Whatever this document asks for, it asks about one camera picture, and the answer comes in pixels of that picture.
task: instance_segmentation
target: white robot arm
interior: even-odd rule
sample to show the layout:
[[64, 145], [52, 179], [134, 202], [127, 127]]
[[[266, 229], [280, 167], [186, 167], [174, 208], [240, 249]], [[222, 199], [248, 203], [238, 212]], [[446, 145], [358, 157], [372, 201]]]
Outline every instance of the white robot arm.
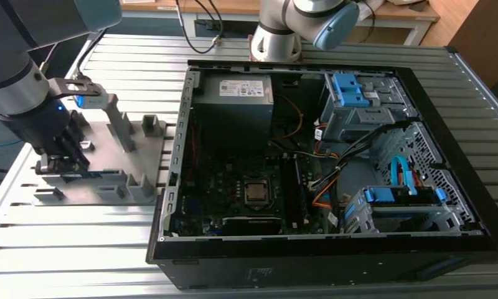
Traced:
[[358, 20], [350, 0], [264, 0], [250, 54], [263, 62], [292, 62], [300, 56], [300, 38], [320, 50], [334, 49]]

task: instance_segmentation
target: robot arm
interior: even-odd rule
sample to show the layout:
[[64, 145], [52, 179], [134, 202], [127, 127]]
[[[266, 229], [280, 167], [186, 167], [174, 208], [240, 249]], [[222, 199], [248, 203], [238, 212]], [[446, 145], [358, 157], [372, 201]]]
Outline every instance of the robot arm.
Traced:
[[320, 50], [334, 49], [358, 20], [350, 0], [268, 0], [260, 2], [250, 53], [264, 62], [292, 62], [300, 57], [300, 37]]
[[39, 173], [86, 171], [76, 113], [58, 99], [100, 92], [90, 82], [72, 82], [83, 90], [71, 92], [66, 80], [47, 80], [27, 51], [114, 25], [120, 16], [118, 0], [0, 0], [0, 121], [46, 158]]

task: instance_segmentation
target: floor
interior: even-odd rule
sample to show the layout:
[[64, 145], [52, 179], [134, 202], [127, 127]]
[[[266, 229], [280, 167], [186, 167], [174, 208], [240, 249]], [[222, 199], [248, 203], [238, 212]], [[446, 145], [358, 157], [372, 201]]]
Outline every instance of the floor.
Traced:
[[[254, 32], [255, 23], [252, 22], [224, 22], [223, 35], [228, 38], [244, 38], [247, 34]], [[216, 31], [210, 30], [211, 24], [198, 23], [196, 36], [214, 37]], [[174, 19], [123, 19], [122, 22], [108, 29], [111, 34], [139, 34], [139, 35], [159, 35], [159, 36], [180, 36], [179, 23]], [[63, 77], [68, 66], [76, 56], [76, 53], [84, 43], [86, 37], [78, 37], [59, 44], [51, 65], [47, 69], [47, 77]], [[47, 53], [42, 49], [31, 54], [36, 63], [42, 60]], [[492, 92], [498, 97], [498, 84], [492, 88]], [[0, 144], [15, 140], [15, 136], [0, 123]], [[19, 152], [22, 144], [16, 143], [10, 146], [0, 147], [0, 168], [7, 169], [11, 166], [14, 158]]]

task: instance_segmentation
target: aluminum extrusion table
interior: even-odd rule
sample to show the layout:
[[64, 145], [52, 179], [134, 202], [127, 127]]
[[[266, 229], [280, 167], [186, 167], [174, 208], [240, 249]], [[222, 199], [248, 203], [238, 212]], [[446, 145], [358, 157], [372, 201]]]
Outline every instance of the aluminum extrusion table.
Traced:
[[[194, 38], [192, 43], [204, 48], [210, 39]], [[83, 67], [92, 81], [116, 93], [130, 119], [155, 113], [171, 124], [172, 136], [186, 60], [247, 57], [242, 39], [224, 40], [208, 55], [196, 55], [180, 37], [107, 35]], [[380, 45], [319, 52], [304, 44], [303, 57], [312, 63], [414, 69], [498, 204], [498, 101], [459, 56], [443, 48]], [[166, 181], [171, 146], [167, 140], [158, 186]], [[422, 283], [180, 292], [143, 261], [152, 206], [32, 206], [20, 184], [34, 179], [28, 167], [35, 159], [24, 146], [0, 187], [0, 298], [498, 298], [498, 263], [471, 265]]]

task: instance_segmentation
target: sticker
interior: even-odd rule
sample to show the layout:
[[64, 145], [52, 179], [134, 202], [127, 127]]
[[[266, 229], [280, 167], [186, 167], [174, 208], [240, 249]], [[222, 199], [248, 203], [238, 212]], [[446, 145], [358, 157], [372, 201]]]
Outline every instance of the sticker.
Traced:
[[330, 212], [328, 213], [328, 217], [327, 217], [330, 223], [334, 225], [334, 226], [338, 226], [338, 218], [335, 217], [335, 215]]
[[378, 94], [375, 92], [364, 92], [363, 97], [366, 98], [378, 98]]
[[219, 82], [220, 97], [263, 97], [263, 81], [223, 80]]
[[252, 268], [248, 269], [247, 281], [259, 282], [263, 278], [272, 274], [272, 268]]
[[168, 6], [156, 6], [156, 9], [159, 11], [175, 11], [176, 10], [175, 7], [168, 7]]
[[320, 139], [322, 139], [322, 130], [320, 129], [315, 129], [314, 138], [315, 138], [315, 140], [320, 141]]

